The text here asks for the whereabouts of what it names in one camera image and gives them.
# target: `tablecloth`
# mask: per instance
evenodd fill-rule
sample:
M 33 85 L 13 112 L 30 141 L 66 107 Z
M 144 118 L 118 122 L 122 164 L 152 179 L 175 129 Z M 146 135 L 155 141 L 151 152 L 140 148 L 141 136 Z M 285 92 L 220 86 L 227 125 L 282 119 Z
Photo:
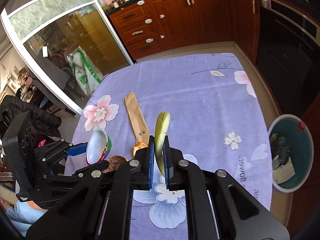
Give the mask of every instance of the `tablecloth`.
M 157 115 L 168 111 L 170 147 L 180 149 L 185 159 L 203 170 L 225 169 L 270 209 L 267 129 L 250 80 L 235 55 L 147 61 L 111 73 L 90 98 L 72 143 L 87 142 L 95 128 L 105 128 L 112 141 L 107 158 L 132 159 L 136 140 L 124 104 L 132 91 L 151 134 Z M 65 175 L 86 165 L 85 154 L 69 157 Z M 135 191 L 133 198 L 130 239 L 188 239 L 184 191 L 166 190 L 156 165 L 152 190 Z

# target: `brown paper bag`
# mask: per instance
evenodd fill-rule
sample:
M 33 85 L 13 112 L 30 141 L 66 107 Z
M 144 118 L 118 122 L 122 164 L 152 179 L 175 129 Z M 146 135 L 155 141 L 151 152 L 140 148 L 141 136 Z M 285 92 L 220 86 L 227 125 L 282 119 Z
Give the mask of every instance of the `brown paper bag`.
M 133 132 L 136 137 L 136 143 L 144 142 L 148 144 L 150 131 L 146 121 L 144 120 L 136 96 L 131 92 L 124 98 L 124 101 L 127 106 Z

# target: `picture frame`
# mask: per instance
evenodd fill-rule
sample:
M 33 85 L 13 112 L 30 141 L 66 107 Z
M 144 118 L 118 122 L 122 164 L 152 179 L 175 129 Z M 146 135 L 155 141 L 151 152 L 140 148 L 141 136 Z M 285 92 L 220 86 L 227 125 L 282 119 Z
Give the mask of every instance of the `picture frame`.
M 17 76 L 19 76 L 19 70 L 17 69 L 16 66 L 14 66 L 13 72 L 14 72 Z
M 17 79 L 15 78 L 15 76 L 12 75 L 12 74 L 11 74 L 11 80 L 12 80 L 13 83 L 15 83 L 15 82 L 17 81 Z

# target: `pink flower print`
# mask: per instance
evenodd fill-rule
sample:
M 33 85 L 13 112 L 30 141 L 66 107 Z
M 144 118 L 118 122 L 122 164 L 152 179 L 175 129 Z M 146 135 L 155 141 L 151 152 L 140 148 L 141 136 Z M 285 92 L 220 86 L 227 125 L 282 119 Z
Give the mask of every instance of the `pink flower print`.
M 84 117 L 87 121 L 84 124 L 86 132 L 89 132 L 94 128 L 96 129 L 105 129 L 107 121 L 112 121 L 118 114 L 119 106 L 112 104 L 111 96 L 105 95 L 99 99 L 97 106 L 88 105 L 83 111 Z
M 257 98 L 256 93 L 254 92 L 254 89 L 252 87 L 252 84 L 248 78 L 248 75 L 245 71 L 236 71 L 235 72 L 235 81 L 238 84 L 241 85 L 247 85 L 247 92 L 250 96 L 253 96 L 254 98 Z

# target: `cucumber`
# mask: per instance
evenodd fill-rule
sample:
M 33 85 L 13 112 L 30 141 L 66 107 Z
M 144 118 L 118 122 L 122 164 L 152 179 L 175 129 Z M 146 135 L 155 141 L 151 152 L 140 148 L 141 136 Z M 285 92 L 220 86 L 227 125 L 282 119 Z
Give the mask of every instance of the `cucumber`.
M 164 160 L 162 148 L 166 132 L 169 128 L 170 114 L 168 112 L 161 112 L 158 115 L 155 129 L 155 156 L 158 168 L 164 176 Z

